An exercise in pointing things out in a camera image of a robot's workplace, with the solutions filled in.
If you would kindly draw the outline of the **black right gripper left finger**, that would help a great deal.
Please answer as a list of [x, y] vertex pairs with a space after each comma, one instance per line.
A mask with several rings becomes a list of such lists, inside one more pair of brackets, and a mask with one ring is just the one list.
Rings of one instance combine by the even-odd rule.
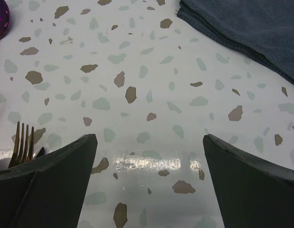
[[77, 227], [97, 149], [95, 134], [0, 171], [0, 228]]

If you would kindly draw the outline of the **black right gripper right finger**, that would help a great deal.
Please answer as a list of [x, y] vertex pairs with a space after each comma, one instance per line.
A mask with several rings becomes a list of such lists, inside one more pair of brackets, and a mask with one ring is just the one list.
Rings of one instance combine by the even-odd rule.
[[203, 147], [225, 227], [294, 228], [294, 170], [212, 134]]

